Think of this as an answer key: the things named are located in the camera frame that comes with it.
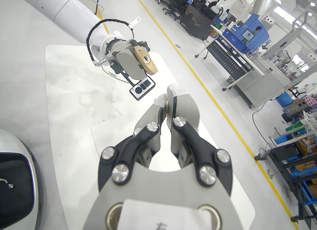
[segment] black cable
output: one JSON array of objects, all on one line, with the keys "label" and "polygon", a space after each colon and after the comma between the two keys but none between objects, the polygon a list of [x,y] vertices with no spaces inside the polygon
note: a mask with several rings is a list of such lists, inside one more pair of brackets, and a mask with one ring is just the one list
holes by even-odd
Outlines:
[{"label": "black cable", "polygon": [[254,113],[252,114],[252,120],[253,120],[254,126],[255,126],[256,129],[258,130],[259,134],[262,136],[262,138],[264,139],[264,141],[266,142],[266,144],[269,145],[269,147],[272,149],[273,147],[270,145],[269,142],[266,141],[266,139],[264,138],[264,136],[261,134],[261,132],[260,132],[259,129],[257,128],[256,123],[254,122],[254,114],[257,113],[257,112],[259,112],[259,111],[265,106],[266,103],[267,103],[267,102],[265,102],[259,110],[257,110],[256,112],[254,112]]},{"label": "black cable", "polygon": [[[129,27],[129,23],[125,22],[125,21],[122,21],[122,20],[118,20],[118,19],[103,19],[103,20],[100,20],[96,25],[93,26],[93,28],[90,30],[89,34],[88,34],[88,37],[86,39],[86,45],[87,45],[87,49],[88,49],[88,53],[90,55],[90,58],[92,61],[94,61],[94,57],[93,57],[93,54],[90,50],[90,45],[89,45],[89,39],[91,37],[91,34],[93,33],[93,31],[102,23],[104,22],[117,22],[117,23],[122,23],[122,24],[125,24]],[[133,32],[133,29],[129,27],[129,29],[131,30],[132,32],[132,38],[134,38],[134,32]]]}]

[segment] metal bolt head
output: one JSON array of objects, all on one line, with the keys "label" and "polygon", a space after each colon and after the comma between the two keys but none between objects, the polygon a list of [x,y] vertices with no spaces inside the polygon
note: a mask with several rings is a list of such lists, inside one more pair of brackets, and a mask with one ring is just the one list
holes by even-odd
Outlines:
[{"label": "metal bolt head", "polygon": [[183,127],[186,125],[186,119],[185,118],[182,118],[182,117],[176,117],[174,119],[174,124],[177,126],[177,127]]},{"label": "metal bolt head", "polygon": [[101,157],[104,160],[109,160],[113,157],[113,155],[114,155],[114,148],[112,146],[109,146],[102,151]]},{"label": "metal bolt head", "polygon": [[135,129],[135,131],[133,132],[133,135],[136,136],[137,134],[139,134],[139,132],[142,130],[142,128],[138,127]]},{"label": "metal bolt head", "polygon": [[226,150],[219,149],[217,151],[217,158],[222,162],[222,163],[228,163],[230,161],[230,155]]},{"label": "metal bolt head", "polygon": [[112,180],[115,183],[124,182],[129,175],[129,169],[125,164],[119,164],[114,167],[112,170]]},{"label": "metal bolt head", "polygon": [[156,122],[150,122],[149,124],[147,124],[146,128],[150,132],[155,132],[159,127],[158,127],[158,124]]},{"label": "metal bolt head", "polygon": [[207,185],[212,186],[217,181],[216,171],[208,165],[202,166],[199,170],[200,179]]}]

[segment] blue container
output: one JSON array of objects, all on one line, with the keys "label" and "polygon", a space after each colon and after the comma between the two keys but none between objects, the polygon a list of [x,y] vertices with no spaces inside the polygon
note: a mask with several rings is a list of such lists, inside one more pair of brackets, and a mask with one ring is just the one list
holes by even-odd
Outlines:
[{"label": "blue container", "polygon": [[284,92],[283,94],[279,95],[275,99],[282,107],[285,107],[294,101],[291,99],[289,94],[287,94],[287,92]]},{"label": "blue container", "polygon": [[288,141],[287,135],[284,135],[284,136],[280,136],[280,137],[278,137],[278,138],[275,138],[274,141],[275,141],[276,144],[282,144],[282,143]]},{"label": "blue container", "polygon": [[240,52],[245,53],[248,50],[246,44],[239,40],[229,29],[226,29],[223,35],[234,45],[234,48]]}]

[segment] white label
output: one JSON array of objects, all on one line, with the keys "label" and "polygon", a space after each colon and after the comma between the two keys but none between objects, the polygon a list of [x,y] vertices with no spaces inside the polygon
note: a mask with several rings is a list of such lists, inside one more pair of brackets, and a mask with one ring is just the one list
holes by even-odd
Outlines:
[{"label": "white label", "polygon": [[208,211],[127,199],[117,230],[210,230]]}]

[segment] floor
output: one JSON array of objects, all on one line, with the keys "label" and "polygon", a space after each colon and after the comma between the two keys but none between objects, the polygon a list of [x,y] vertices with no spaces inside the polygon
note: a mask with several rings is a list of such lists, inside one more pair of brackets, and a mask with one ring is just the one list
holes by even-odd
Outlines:
[{"label": "floor", "polygon": [[[196,101],[201,120],[218,147],[230,152],[234,173],[256,211],[250,229],[293,229],[281,203],[237,134],[155,22],[173,44],[180,46],[182,56],[231,120],[252,153],[257,154],[260,147],[265,148],[266,143],[253,125],[254,111],[248,108],[234,89],[222,92],[221,88],[227,86],[229,75],[213,58],[195,59],[194,55],[204,47],[202,41],[190,37],[182,26],[170,16],[165,16],[162,4],[157,5],[154,0],[141,1],[153,18],[138,0],[99,0],[105,8],[104,17],[127,22],[132,22],[137,16],[141,17],[141,22],[134,27],[135,38],[147,41],[151,50],[163,57],[177,82]],[[47,201],[42,229],[66,230],[68,227],[57,188],[50,143],[45,48],[51,44],[78,45],[78,42],[22,0],[1,0],[1,5],[0,27],[5,31],[0,32],[0,127],[25,142],[40,163]],[[110,31],[118,30],[130,38],[126,26],[109,23],[107,27]],[[268,135],[276,135],[274,126],[285,127],[281,113],[282,109],[277,102],[270,101],[255,114],[258,128],[266,138]],[[265,171],[270,169],[272,173],[276,172],[269,162],[261,164]],[[277,174],[272,182],[291,213],[296,214],[297,206],[292,204],[294,200],[287,197],[283,180]],[[307,229],[303,222],[300,222],[299,227]]]}]

